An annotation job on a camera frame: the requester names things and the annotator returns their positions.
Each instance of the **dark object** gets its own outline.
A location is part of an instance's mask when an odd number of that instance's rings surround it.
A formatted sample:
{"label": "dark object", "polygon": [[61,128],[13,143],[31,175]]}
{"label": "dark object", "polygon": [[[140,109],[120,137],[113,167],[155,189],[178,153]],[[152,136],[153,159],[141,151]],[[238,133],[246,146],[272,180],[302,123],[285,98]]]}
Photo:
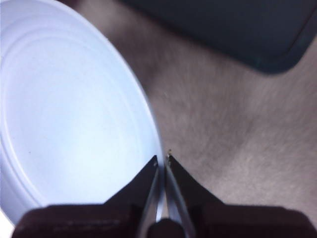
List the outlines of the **dark object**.
{"label": "dark object", "polygon": [[317,33],[317,0],[122,0],[268,73],[293,67]]}
{"label": "dark object", "polygon": [[62,205],[23,216],[13,238],[317,238],[309,219],[281,207],[226,205],[169,155],[165,187],[170,219],[155,222],[159,168],[153,157],[101,205]]}

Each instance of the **white plastic lid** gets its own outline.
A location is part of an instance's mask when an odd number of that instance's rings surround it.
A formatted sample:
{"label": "white plastic lid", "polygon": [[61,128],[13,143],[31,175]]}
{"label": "white plastic lid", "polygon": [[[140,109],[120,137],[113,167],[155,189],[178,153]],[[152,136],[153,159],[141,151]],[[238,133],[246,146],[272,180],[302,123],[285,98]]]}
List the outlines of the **white plastic lid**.
{"label": "white plastic lid", "polygon": [[0,201],[13,223],[103,203],[153,155],[162,162],[149,103],[111,43],[57,1],[2,1]]}

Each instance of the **grey fabric surface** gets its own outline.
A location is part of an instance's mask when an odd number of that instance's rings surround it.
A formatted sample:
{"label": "grey fabric surface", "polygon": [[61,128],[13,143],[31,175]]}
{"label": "grey fabric surface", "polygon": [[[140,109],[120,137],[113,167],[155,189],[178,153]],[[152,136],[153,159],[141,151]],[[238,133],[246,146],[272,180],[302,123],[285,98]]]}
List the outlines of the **grey fabric surface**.
{"label": "grey fabric surface", "polygon": [[71,6],[120,51],[154,109],[164,149],[226,203],[301,210],[317,226],[317,39],[268,76],[118,1]]}

